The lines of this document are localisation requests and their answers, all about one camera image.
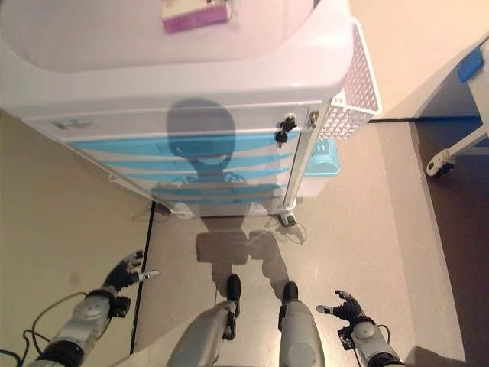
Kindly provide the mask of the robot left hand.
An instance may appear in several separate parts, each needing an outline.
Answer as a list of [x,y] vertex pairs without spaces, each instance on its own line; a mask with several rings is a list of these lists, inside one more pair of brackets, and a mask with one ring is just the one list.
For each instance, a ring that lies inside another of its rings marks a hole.
[[130,253],[108,273],[102,283],[102,288],[111,289],[117,294],[123,288],[149,281],[161,275],[157,269],[139,271],[138,267],[142,265],[143,260],[144,252],[142,250]]

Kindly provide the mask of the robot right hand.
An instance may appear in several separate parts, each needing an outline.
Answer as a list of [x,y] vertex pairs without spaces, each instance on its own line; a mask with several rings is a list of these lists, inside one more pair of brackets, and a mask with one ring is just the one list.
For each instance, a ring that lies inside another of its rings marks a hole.
[[316,307],[316,311],[318,313],[331,315],[348,322],[353,321],[359,316],[364,316],[364,311],[362,310],[360,304],[347,291],[335,290],[334,294],[343,300],[343,303],[335,307],[318,305]]

